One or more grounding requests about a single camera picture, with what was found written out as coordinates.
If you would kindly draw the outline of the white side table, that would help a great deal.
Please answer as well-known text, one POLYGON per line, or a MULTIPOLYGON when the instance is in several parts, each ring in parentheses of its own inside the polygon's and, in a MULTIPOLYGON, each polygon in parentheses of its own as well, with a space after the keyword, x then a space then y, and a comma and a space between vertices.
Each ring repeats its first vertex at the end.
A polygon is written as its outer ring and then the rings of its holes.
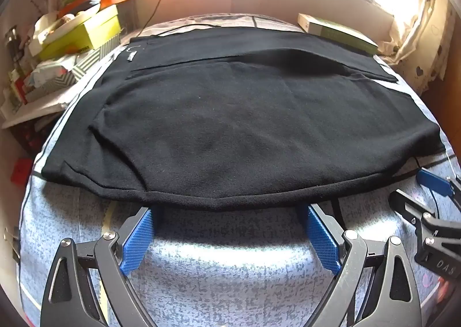
POLYGON ((21 106, 10 119, 1 124, 1 128, 7 129, 22 122, 65 111, 76 95, 77 85, 57 90, 34 102, 21 106))

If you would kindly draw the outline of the white fruit bowl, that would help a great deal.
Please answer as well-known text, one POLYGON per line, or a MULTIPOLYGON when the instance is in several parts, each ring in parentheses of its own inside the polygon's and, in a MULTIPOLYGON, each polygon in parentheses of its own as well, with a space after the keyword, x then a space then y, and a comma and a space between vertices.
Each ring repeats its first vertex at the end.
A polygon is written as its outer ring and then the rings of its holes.
POLYGON ((43 42, 49 34, 55 33, 56 31, 58 32, 57 37, 61 37, 75 27, 89 20, 98 11, 99 8, 96 6, 89 10, 80 11, 77 15, 68 13, 60 18, 58 18, 56 12, 43 15, 34 24, 33 38, 41 39, 41 42, 43 42))

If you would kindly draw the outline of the green white flat box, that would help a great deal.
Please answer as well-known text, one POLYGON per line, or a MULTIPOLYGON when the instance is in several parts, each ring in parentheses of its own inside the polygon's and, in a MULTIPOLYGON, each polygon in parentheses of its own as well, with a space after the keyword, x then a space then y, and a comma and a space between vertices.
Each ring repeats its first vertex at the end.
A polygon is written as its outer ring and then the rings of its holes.
POLYGON ((298 25, 307 34, 347 45, 368 55, 376 55, 378 52, 378 45, 366 35, 339 23, 300 13, 298 15, 298 25))

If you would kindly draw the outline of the grey white striped box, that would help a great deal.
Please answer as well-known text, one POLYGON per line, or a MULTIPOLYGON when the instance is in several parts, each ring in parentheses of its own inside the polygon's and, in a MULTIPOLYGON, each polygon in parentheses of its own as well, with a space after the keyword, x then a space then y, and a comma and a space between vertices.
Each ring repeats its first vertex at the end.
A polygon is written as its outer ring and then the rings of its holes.
POLYGON ((75 85, 119 44, 120 34, 116 34, 99 48, 39 63, 27 78, 27 86, 32 88, 25 94, 27 103, 75 85))

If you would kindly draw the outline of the blue checked bed sheet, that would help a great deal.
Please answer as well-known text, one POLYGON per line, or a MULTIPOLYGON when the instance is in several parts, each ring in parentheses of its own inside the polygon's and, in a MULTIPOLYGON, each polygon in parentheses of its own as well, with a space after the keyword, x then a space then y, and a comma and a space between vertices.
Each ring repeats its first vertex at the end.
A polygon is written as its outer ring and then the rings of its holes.
MULTIPOLYGON (((41 170, 65 125, 59 120, 34 161, 21 207, 20 267, 23 309, 41 323, 52 261, 63 238, 97 240, 136 213, 137 205, 104 201, 85 190, 53 184, 41 170)), ((419 186, 414 174, 427 166, 440 176, 460 171, 455 152, 412 158, 391 186, 323 203, 348 229, 369 240, 397 236, 409 257, 413 227, 388 205, 394 189, 459 220, 450 200, 419 186)), ((159 326, 302 326, 326 293, 332 275, 317 259, 294 208, 206 212, 167 209, 159 230, 130 280, 159 326)))

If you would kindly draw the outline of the black pants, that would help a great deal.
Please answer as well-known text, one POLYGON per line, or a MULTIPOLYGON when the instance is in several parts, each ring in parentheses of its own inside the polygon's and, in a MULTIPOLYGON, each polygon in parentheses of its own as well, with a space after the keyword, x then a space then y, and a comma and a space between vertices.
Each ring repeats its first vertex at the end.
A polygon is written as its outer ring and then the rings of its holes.
POLYGON ((395 82, 373 57, 298 32, 134 38, 73 107, 42 173, 105 199, 204 210, 362 193, 444 149, 395 82))

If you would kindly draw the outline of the cream patterned curtain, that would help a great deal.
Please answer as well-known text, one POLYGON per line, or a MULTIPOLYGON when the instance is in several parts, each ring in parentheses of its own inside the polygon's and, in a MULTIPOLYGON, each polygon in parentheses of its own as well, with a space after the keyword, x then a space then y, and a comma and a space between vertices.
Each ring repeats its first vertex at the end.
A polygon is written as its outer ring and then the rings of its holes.
POLYGON ((388 41, 379 41, 381 58, 417 94, 443 80, 456 22, 450 0, 400 0, 388 41))

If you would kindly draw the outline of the lime green shoe box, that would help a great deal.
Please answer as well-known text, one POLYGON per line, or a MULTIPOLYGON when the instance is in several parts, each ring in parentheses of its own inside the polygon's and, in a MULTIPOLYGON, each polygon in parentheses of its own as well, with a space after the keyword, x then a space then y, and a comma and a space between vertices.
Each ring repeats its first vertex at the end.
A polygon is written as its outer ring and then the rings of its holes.
POLYGON ((38 58, 45 61, 97 49, 121 32, 116 5, 97 13, 93 9, 88 11, 93 16, 86 21, 80 22, 85 17, 81 14, 48 35, 38 58))

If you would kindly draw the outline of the wet wipes pack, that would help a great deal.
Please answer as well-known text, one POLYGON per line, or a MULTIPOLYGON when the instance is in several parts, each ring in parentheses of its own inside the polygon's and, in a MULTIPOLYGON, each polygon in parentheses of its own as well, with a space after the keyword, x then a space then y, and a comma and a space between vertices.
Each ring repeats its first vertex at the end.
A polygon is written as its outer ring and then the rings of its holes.
POLYGON ((64 55, 62 58, 41 62, 31 73, 31 84, 39 88, 49 80, 61 77, 71 71, 76 63, 75 55, 64 55))

